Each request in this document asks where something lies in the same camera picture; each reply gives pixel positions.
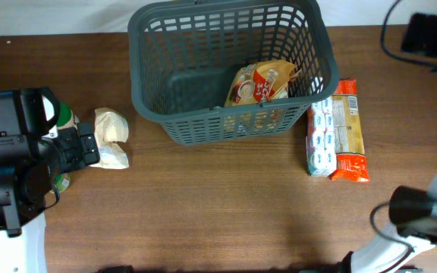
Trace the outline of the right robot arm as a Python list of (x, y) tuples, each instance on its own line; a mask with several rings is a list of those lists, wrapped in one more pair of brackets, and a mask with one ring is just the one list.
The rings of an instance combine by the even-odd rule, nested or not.
[[(437, 72), (437, 15), (411, 16), (396, 55), (387, 56)], [(396, 272), (413, 257), (437, 247), (437, 174), (428, 190), (399, 186), (387, 202), (369, 214), (375, 237), (363, 248), (348, 253), (336, 272)]]

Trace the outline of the orange coffee sachet bag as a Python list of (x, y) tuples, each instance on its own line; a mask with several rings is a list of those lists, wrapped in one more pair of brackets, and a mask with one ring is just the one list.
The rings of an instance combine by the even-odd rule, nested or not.
[[(235, 75), (224, 106), (226, 108), (258, 105), (290, 96), (289, 89), (302, 75), (297, 65), (285, 60), (261, 61), (242, 67)], [(229, 115), (224, 119), (224, 132), (237, 134), (277, 133), (285, 129), (283, 109)]]

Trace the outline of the beige paper bag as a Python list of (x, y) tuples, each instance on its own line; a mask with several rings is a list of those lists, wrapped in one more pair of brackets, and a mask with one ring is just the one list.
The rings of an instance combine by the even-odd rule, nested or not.
[(111, 108), (97, 108), (95, 115), (94, 136), (100, 160), (91, 167), (115, 170), (129, 168), (127, 154), (118, 145), (119, 143), (126, 143), (128, 140), (129, 126), (127, 120)]

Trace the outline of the grey plastic shopping basket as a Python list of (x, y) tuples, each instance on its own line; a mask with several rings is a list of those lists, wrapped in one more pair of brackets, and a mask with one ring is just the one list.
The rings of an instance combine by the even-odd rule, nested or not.
[[(285, 132), (340, 79), (313, 0), (156, 2), (127, 33), (134, 108), (181, 145)], [(225, 106), (241, 68), (278, 59), (299, 72), (287, 98)]]

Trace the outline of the orange biscuit packet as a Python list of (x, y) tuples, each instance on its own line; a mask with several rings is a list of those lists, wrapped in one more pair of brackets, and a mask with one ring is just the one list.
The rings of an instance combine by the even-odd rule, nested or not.
[(332, 95), (335, 133), (336, 170), (331, 180), (347, 179), (369, 183), (367, 160), (357, 101), (357, 80), (340, 80)]

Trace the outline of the tissue multipack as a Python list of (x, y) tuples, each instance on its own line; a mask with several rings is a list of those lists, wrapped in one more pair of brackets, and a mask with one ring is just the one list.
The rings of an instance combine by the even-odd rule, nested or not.
[(332, 96), (307, 109), (307, 169), (312, 177), (328, 177), (337, 169)]

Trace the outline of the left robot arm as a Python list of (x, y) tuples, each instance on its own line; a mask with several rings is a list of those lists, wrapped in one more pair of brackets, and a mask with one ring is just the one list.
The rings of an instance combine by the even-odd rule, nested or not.
[(93, 125), (57, 126), (47, 87), (0, 92), (0, 272), (45, 272), (46, 194), (60, 174), (99, 162)]

